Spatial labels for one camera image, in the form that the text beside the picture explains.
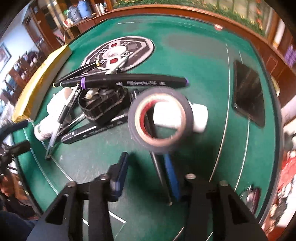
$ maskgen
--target blue jeans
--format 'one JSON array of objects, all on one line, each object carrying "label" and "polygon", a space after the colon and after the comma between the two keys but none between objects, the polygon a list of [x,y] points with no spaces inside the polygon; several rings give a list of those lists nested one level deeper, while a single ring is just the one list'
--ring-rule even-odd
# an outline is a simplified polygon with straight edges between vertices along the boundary
[{"label": "blue jeans", "polygon": [[19,215],[0,211],[0,237],[5,241],[26,241],[37,220],[23,220]]}]

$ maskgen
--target roll of tape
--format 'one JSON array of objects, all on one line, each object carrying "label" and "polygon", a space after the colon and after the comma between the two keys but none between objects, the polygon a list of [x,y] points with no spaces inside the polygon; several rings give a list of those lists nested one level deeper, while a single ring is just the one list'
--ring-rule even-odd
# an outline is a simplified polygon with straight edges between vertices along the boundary
[{"label": "roll of tape", "polygon": [[[158,139],[148,134],[144,125],[147,111],[158,102],[174,103],[181,113],[181,125],[174,135]],[[169,87],[153,87],[143,91],[133,101],[128,112],[128,128],[131,137],[145,149],[164,154],[177,148],[180,142],[193,131],[193,112],[188,100]]]}]

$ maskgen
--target hand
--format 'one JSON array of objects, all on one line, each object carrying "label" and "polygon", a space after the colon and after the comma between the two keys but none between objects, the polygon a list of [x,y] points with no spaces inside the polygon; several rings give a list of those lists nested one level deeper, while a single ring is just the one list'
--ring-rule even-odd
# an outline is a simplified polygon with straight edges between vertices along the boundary
[{"label": "hand", "polygon": [[4,193],[7,197],[14,195],[15,188],[12,175],[4,176],[0,183],[0,190]]}]

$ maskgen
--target picture frame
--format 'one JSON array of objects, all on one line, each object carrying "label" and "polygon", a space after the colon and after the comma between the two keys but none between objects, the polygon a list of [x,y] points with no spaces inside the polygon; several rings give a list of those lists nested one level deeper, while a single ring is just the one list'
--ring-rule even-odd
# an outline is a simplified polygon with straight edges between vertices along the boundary
[{"label": "picture frame", "polygon": [[4,43],[0,45],[0,73],[3,70],[4,66],[7,64],[7,62],[10,60],[11,54],[7,50]]}]

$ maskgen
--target red inner core of tape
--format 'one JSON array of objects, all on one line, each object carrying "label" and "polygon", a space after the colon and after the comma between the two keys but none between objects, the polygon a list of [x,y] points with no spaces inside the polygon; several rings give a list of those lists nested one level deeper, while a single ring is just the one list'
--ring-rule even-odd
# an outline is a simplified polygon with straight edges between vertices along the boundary
[{"label": "red inner core of tape", "polygon": [[158,100],[153,100],[151,102],[149,102],[142,110],[141,114],[140,114],[140,126],[142,131],[144,132],[145,135],[152,137],[146,130],[145,128],[145,124],[144,124],[144,119],[145,119],[145,115],[147,113],[147,111],[149,109],[151,109],[157,102],[159,102]]}]

